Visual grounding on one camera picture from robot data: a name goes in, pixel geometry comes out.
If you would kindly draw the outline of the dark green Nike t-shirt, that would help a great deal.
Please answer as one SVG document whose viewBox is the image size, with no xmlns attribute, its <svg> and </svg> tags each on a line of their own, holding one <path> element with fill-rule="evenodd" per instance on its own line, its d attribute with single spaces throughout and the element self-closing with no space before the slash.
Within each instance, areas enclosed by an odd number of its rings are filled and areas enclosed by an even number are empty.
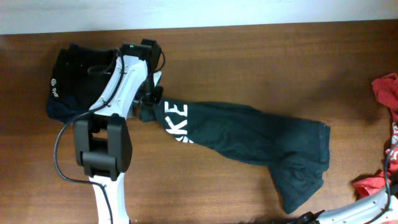
<svg viewBox="0 0 398 224">
<path fill-rule="evenodd" d="M 319 121 L 264 113 L 248 105 L 171 98 L 143 106 L 139 119 L 158 122 L 178 142 L 266 166 L 285 213 L 296 211 L 323 186 L 330 164 L 331 129 Z"/>
</svg>

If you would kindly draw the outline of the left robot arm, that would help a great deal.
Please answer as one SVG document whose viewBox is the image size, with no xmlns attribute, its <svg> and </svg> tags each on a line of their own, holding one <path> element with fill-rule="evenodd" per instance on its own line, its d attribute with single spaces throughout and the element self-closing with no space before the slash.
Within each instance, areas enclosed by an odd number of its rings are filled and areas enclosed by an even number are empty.
<svg viewBox="0 0 398 224">
<path fill-rule="evenodd" d="M 76 162 L 94 188 L 99 223 L 130 222 L 124 197 L 124 176 L 132 159 L 127 119 L 135 108 L 159 104 L 162 54 L 154 40 L 124 44 L 116 51 L 113 74 L 90 107 L 91 114 L 73 124 Z"/>
</svg>

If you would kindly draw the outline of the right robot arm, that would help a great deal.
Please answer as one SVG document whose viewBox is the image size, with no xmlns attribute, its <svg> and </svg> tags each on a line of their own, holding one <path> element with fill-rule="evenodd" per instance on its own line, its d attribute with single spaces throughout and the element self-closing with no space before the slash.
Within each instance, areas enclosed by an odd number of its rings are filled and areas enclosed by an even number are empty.
<svg viewBox="0 0 398 224">
<path fill-rule="evenodd" d="M 391 184 L 391 196 L 383 187 L 378 193 L 355 203 L 318 213 L 308 212 L 289 223 L 362 224 L 397 220 L 397 182 Z"/>
</svg>

